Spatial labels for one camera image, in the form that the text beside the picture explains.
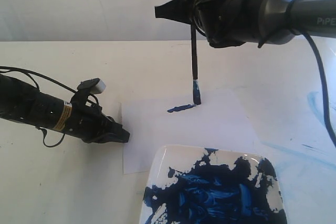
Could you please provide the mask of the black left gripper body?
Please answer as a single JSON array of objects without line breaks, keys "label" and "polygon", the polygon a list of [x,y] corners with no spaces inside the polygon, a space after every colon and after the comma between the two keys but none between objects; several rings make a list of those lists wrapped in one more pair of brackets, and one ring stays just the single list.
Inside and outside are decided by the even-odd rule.
[{"label": "black left gripper body", "polygon": [[42,131],[43,141],[48,130],[80,138],[86,143],[100,143],[110,134],[110,120],[97,106],[77,106],[41,92],[32,105],[31,122]]}]

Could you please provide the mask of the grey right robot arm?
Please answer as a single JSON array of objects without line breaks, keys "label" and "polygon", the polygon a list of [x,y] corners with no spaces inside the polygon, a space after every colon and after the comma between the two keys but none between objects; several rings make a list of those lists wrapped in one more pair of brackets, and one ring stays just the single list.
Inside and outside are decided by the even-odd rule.
[{"label": "grey right robot arm", "polygon": [[195,25],[213,48],[283,45],[303,33],[335,37],[335,0],[171,0],[154,11]]}]

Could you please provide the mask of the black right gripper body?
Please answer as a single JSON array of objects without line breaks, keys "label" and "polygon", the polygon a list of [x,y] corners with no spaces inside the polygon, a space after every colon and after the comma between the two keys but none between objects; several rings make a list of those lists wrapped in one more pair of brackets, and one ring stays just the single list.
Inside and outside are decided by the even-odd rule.
[{"label": "black right gripper body", "polygon": [[194,19],[213,48],[259,43],[264,35],[259,13],[264,0],[197,0]]}]

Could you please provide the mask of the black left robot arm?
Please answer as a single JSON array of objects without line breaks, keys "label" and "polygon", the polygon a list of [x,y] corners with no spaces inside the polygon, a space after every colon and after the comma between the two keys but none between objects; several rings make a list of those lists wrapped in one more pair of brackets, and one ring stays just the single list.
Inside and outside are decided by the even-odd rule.
[{"label": "black left robot arm", "polygon": [[1,118],[82,139],[85,143],[126,143],[130,133],[102,107],[87,105],[90,95],[100,94],[105,84],[99,78],[83,81],[69,102],[42,93],[19,79],[1,75]]}]

